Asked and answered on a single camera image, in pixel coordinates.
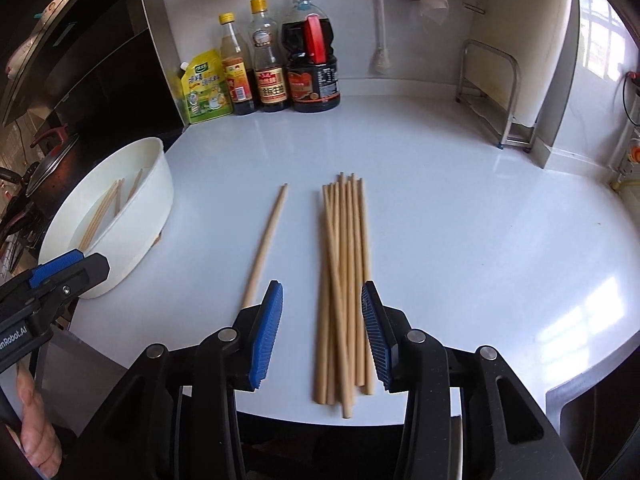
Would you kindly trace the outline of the person's left hand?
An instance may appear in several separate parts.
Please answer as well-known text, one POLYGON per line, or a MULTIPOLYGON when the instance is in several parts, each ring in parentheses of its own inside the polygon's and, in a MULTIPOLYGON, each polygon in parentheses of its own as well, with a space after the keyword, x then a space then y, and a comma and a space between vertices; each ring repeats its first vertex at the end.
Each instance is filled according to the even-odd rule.
POLYGON ((1 374, 1 388, 22 423, 17 432, 10 430, 14 442, 41 478, 53 479, 62 463, 62 448, 35 379, 18 362, 1 374))

